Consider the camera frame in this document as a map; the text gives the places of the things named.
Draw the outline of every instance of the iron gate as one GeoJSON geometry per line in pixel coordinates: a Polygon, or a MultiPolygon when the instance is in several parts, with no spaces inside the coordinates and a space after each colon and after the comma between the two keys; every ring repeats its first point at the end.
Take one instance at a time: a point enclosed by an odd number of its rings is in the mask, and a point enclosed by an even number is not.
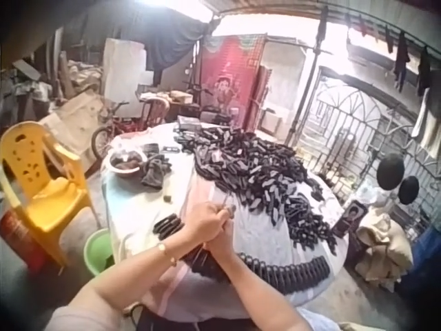
{"type": "Polygon", "coordinates": [[[326,176],[341,202],[364,180],[376,183],[384,155],[403,155],[405,176],[417,176],[420,193],[411,205],[396,203],[391,217],[415,239],[427,227],[439,198],[441,167],[411,138],[413,125],[397,107],[339,79],[321,76],[294,143],[305,166],[326,176]]]}

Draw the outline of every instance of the bracelet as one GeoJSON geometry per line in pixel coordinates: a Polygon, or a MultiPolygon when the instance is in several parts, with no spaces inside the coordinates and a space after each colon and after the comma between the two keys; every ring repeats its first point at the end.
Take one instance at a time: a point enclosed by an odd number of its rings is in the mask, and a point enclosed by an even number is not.
{"type": "Polygon", "coordinates": [[[169,254],[167,253],[167,247],[165,246],[165,244],[160,242],[156,246],[164,254],[165,257],[169,257],[170,258],[170,262],[172,263],[172,266],[176,267],[176,259],[174,257],[169,256],[169,254]]]}

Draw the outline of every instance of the round table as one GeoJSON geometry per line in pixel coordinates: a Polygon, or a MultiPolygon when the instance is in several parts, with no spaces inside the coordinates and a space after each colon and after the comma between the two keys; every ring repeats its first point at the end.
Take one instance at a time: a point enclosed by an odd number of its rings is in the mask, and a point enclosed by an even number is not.
{"type": "MultiPolygon", "coordinates": [[[[174,141],[175,123],[163,124],[145,132],[132,135],[135,144],[156,142],[162,146],[178,146],[174,141]]],[[[175,212],[183,217],[198,202],[223,203],[225,193],[212,182],[199,177],[194,171],[193,155],[186,153],[167,155],[172,173],[166,176],[161,192],[146,192],[139,179],[122,179],[101,169],[103,195],[106,201],[107,222],[112,236],[115,261],[136,254],[154,244],[153,225],[175,212]],[[172,196],[166,203],[163,194],[172,196]]],[[[322,214],[331,226],[343,212],[330,188],[317,176],[309,173],[323,188],[322,202],[310,199],[313,211],[322,214]]],[[[298,192],[310,197],[311,188],[298,184],[298,192]]],[[[251,214],[243,207],[235,194],[227,197],[227,203],[236,205],[234,219],[234,249],[265,261],[267,264],[299,264],[324,256],[331,269],[329,277],[315,288],[295,292],[287,296],[294,305],[302,305],[323,292],[340,271],[346,258],[348,240],[337,238],[336,255],[326,242],[320,242],[314,251],[303,250],[300,244],[293,247],[287,224],[274,227],[265,214],[251,214]]],[[[241,319],[249,317],[233,287],[194,274],[183,262],[170,268],[158,283],[141,300],[150,310],[166,319],[196,323],[212,317],[241,319]]]]}

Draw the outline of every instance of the green bucket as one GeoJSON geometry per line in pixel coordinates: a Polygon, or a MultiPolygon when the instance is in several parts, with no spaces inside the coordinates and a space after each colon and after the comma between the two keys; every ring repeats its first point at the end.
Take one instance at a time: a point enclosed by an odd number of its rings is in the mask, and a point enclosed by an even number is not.
{"type": "Polygon", "coordinates": [[[93,233],[85,243],[83,258],[88,270],[98,276],[106,269],[107,260],[113,257],[112,242],[108,229],[93,233]]]}

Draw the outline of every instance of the chair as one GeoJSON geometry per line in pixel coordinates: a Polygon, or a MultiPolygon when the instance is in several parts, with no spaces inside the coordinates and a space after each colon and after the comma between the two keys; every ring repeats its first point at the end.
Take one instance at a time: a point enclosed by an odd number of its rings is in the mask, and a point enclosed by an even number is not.
{"type": "Polygon", "coordinates": [[[37,122],[22,122],[9,128],[0,140],[0,184],[11,208],[34,239],[61,266],[68,259],[59,245],[61,233],[84,207],[99,224],[89,196],[80,158],[67,151],[37,122]],[[51,178],[45,161],[50,153],[59,159],[65,177],[51,178]],[[22,204],[4,172],[7,164],[20,185],[22,204]]]}

